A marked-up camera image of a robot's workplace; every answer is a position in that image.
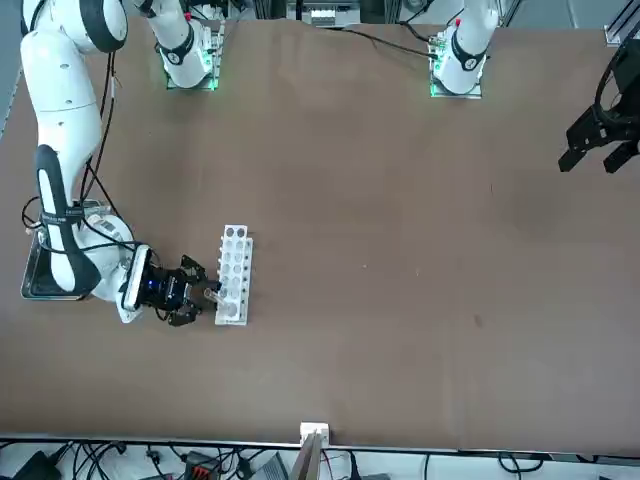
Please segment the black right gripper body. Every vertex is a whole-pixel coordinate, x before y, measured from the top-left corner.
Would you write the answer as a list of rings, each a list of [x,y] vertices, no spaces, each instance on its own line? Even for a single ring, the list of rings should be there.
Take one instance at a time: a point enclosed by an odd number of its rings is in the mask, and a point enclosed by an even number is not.
[[[180,266],[166,269],[149,264],[144,268],[144,304],[153,308],[183,308],[188,302],[189,275]]]

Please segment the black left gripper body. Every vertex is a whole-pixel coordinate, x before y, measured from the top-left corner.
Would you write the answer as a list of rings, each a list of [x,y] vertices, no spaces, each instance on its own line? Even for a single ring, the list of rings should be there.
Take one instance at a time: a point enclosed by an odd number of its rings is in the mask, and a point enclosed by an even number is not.
[[[639,40],[621,45],[614,55],[612,74],[619,100],[607,111],[611,119],[639,118]]]

